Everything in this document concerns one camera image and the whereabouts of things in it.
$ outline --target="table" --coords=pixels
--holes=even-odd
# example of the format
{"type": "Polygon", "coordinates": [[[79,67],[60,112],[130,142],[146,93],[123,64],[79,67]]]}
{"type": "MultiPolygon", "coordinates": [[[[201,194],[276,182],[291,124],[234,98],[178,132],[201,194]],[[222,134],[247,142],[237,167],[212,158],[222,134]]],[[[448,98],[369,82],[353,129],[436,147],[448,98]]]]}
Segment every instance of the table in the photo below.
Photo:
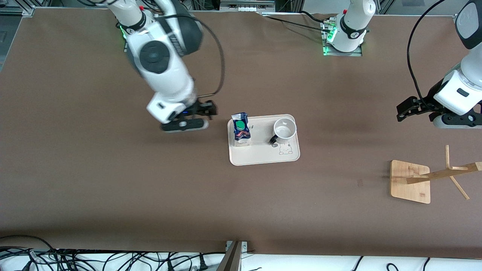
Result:
{"type": "MultiPolygon", "coordinates": [[[[479,174],[457,178],[469,201],[448,179],[432,183],[431,204],[388,192],[393,159],[442,169],[449,144],[453,164],[482,161],[479,131],[396,121],[415,95],[405,53],[416,17],[376,16],[363,57],[328,57],[315,30],[255,13],[197,16],[223,44],[226,82],[209,129],[177,134],[145,110],[152,91],[109,10],[23,19],[0,73],[2,235],[65,248],[214,251],[240,239],[270,254],[480,256],[479,174]],[[293,115],[300,159],[231,165],[226,124],[240,111],[293,115]]],[[[412,47],[421,89],[466,54],[450,17],[426,18],[412,47]]],[[[185,63],[200,93],[216,88],[212,38],[185,63]]]]}

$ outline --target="white tray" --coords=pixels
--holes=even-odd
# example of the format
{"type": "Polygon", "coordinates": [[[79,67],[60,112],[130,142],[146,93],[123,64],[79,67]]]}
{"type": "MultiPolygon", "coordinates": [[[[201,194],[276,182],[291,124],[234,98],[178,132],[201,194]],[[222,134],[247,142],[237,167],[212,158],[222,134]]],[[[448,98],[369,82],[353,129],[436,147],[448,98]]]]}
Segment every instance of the white tray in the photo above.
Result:
{"type": "Polygon", "coordinates": [[[300,158],[298,133],[285,144],[276,142],[269,144],[273,137],[273,125],[277,119],[288,118],[295,121],[292,115],[272,115],[248,117],[248,127],[251,133],[251,145],[234,146],[233,120],[228,121],[229,160],[233,165],[249,165],[264,163],[279,163],[296,161],[300,158]]]}

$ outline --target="white mug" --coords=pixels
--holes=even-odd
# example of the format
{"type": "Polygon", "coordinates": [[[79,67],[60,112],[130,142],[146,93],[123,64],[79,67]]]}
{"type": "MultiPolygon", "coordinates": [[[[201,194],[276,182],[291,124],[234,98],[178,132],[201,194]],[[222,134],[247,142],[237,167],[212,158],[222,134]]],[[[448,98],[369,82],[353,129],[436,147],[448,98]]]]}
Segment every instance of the white mug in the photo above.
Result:
{"type": "Polygon", "coordinates": [[[273,126],[273,137],[269,140],[269,144],[275,142],[288,143],[296,135],[296,124],[288,118],[278,119],[273,126]]]}

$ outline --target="mug handle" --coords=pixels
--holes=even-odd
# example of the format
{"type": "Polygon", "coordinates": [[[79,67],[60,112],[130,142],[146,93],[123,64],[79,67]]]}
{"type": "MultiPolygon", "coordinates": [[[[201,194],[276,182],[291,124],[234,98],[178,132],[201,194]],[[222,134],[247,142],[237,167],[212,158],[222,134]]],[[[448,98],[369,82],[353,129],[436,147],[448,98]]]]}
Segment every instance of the mug handle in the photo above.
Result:
{"type": "Polygon", "coordinates": [[[276,139],[278,139],[278,136],[277,136],[277,135],[274,135],[274,136],[269,140],[269,144],[270,144],[270,145],[273,145],[273,144],[276,142],[276,139]]]}

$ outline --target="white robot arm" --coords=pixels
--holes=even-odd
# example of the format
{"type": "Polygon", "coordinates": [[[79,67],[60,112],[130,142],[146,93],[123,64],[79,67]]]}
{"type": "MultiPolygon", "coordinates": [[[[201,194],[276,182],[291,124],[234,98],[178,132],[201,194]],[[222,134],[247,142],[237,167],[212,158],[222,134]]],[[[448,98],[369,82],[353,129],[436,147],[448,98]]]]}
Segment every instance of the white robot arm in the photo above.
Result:
{"type": "Polygon", "coordinates": [[[423,99],[412,96],[397,106],[399,122],[426,112],[439,128],[482,128],[474,107],[482,100],[482,0],[470,0],[457,15],[455,29],[469,54],[435,84],[423,99]]]}
{"type": "Polygon", "coordinates": [[[334,32],[327,41],[341,52],[352,52],[363,43],[366,27],[376,6],[373,0],[351,0],[346,12],[335,17],[334,32]]]}
{"type": "Polygon", "coordinates": [[[212,101],[197,99],[194,80],[181,57],[199,49],[202,28],[176,0],[155,0],[163,15],[141,10],[135,0],[107,0],[126,34],[127,55],[139,74],[155,92],[147,105],[149,113],[166,132],[199,130],[205,119],[185,118],[216,115],[212,101]]]}

